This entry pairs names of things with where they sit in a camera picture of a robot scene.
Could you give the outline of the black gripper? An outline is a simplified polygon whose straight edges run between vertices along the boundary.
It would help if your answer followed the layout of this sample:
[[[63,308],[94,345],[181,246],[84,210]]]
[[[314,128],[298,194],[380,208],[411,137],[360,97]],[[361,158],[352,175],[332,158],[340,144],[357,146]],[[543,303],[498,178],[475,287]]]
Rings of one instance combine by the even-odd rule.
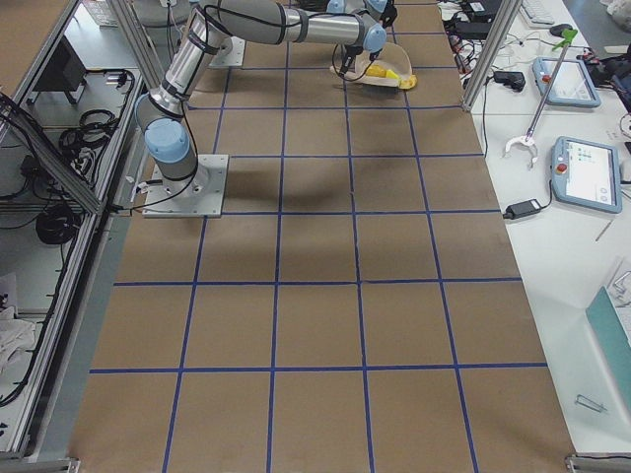
[[[351,66],[354,64],[358,55],[363,52],[363,47],[359,45],[343,45],[342,46],[342,61],[339,68],[340,72],[348,72]]]
[[[397,9],[393,0],[384,1],[384,9],[381,12],[380,22],[384,28],[389,28],[393,25],[397,18]]]

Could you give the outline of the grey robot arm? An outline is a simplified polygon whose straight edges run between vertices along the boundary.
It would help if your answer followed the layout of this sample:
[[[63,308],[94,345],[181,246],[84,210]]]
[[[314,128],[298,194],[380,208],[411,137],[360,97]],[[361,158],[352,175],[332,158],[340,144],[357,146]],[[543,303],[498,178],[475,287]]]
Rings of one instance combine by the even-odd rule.
[[[357,55],[379,55],[396,16],[391,1],[330,1],[322,11],[277,1],[193,2],[186,33],[163,79],[135,105],[168,197],[197,193],[208,179],[183,124],[185,104],[208,69],[242,66],[248,43],[307,42],[342,46],[338,74],[344,76]]]
[[[330,0],[325,12],[367,14],[384,28],[390,27],[398,15],[392,0]]]

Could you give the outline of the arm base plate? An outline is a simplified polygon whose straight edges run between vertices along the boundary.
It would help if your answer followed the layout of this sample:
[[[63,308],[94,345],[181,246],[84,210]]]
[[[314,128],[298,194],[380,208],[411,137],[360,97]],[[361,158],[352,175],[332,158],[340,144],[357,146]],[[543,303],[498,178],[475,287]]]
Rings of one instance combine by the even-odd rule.
[[[197,174],[188,184],[165,179],[154,165],[152,178],[161,183],[148,188],[142,214],[147,218],[220,218],[228,167],[228,155],[199,155]]]

